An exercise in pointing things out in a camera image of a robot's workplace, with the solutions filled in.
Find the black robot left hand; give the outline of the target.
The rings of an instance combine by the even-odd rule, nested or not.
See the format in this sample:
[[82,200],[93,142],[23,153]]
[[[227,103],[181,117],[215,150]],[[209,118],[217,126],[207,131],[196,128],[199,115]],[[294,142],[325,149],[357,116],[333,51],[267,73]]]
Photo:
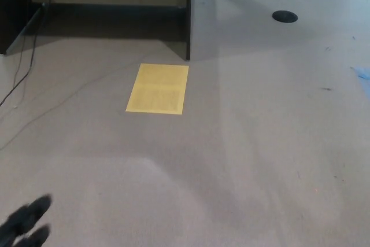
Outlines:
[[50,235],[50,225],[45,224],[27,235],[52,204],[51,194],[40,196],[25,204],[1,224],[1,246],[42,246]]

